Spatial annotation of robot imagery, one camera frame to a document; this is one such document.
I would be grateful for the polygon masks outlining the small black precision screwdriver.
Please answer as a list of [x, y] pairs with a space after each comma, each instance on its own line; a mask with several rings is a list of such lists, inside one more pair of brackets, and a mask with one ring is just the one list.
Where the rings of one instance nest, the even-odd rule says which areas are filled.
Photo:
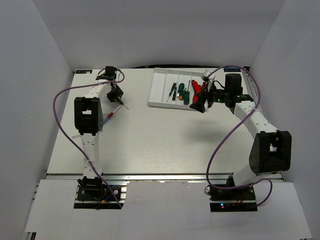
[[118, 101], [123, 107], [125, 107], [127, 110], [129, 110], [129, 108], [124, 104], [124, 102], [121, 100], [121, 98], [118, 98], [117, 101]]

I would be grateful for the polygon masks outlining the black green precision screwdriver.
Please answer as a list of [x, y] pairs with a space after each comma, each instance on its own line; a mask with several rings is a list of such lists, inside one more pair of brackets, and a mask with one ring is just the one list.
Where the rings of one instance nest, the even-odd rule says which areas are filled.
[[176, 100], [176, 95], [177, 95], [177, 83], [174, 83], [174, 90], [173, 90], [173, 94], [172, 94], [172, 101]]

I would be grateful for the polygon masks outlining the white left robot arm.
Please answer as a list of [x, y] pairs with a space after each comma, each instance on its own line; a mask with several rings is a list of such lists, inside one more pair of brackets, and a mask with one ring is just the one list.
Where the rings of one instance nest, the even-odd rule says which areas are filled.
[[[163, 102], [142, 105], [143, 81], [129, 85], [130, 112], [115, 115], [124, 105], [119, 82], [124, 73], [113, 66], [102, 69], [87, 95], [74, 100], [74, 125], [82, 141], [84, 175], [203, 174], [207, 165], [204, 138], [197, 113], [187, 105]], [[114, 117], [111, 126], [104, 124]]]

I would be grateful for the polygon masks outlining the red curved utility knife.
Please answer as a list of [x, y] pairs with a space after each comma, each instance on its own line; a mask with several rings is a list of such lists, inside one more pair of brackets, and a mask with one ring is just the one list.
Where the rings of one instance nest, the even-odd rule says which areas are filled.
[[192, 80], [191, 85], [194, 91], [193, 98], [192, 98], [192, 103], [194, 104], [199, 100], [199, 94], [204, 87], [203, 85], [198, 84], [196, 80]]

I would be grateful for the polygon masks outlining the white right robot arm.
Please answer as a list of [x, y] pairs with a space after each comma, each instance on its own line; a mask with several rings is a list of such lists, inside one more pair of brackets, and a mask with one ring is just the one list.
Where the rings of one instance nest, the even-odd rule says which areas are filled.
[[265, 176], [288, 171], [291, 166], [292, 135], [278, 130], [255, 108], [254, 100], [243, 93], [239, 73], [225, 75], [224, 89], [208, 92], [214, 103], [224, 103], [245, 125], [253, 138], [248, 163], [232, 174], [226, 195], [236, 200], [244, 193], [243, 185], [253, 184]]

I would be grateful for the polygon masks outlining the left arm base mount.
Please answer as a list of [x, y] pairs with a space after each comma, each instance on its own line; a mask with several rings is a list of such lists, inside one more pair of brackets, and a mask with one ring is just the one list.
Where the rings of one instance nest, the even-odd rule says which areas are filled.
[[124, 185], [108, 187], [99, 177], [83, 177], [77, 180], [74, 209], [120, 210], [124, 205]]

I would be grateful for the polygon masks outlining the long green screwdriver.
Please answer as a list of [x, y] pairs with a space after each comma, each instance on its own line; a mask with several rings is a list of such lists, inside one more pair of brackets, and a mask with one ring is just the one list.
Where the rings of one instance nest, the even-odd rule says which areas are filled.
[[191, 83], [191, 81], [189, 80], [188, 87], [187, 87], [186, 91], [184, 92], [183, 104], [185, 106], [188, 106], [189, 102], [190, 102], [190, 83]]

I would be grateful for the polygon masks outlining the stubby green orange screwdriver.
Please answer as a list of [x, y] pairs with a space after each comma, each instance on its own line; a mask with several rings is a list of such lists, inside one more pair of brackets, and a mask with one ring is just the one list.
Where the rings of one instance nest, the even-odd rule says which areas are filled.
[[185, 84], [184, 83], [180, 83], [179, 86], [178, 86], [176, 97], [179, 100], [182, 101], [184, 99], [184, 97], [185, 97], [185, 93], [186, 93]]

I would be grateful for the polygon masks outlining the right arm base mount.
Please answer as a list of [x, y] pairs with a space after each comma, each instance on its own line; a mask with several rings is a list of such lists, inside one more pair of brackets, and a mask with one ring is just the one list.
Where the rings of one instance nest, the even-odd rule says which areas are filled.
[[256, 195], [252, 186], [237, 189], [217, 189], [210, 185], [204, 188], [210, 199], [211, 213], [256, 212]]

